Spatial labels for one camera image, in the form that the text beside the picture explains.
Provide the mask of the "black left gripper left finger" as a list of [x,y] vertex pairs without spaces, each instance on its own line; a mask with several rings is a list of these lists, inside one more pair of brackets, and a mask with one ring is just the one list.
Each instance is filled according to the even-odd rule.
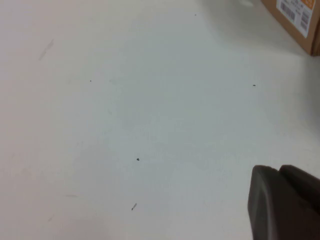
[[252,169],[247,202],[254,240],[318,240],[320,200],[301,197],[280,169]]

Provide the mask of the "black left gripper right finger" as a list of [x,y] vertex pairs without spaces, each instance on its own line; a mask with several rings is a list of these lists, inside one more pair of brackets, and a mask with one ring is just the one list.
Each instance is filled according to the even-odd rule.
[[318,178],[293,165],[282,165],[279,172],[302,198],[308,201],[320,200],[320,180]]

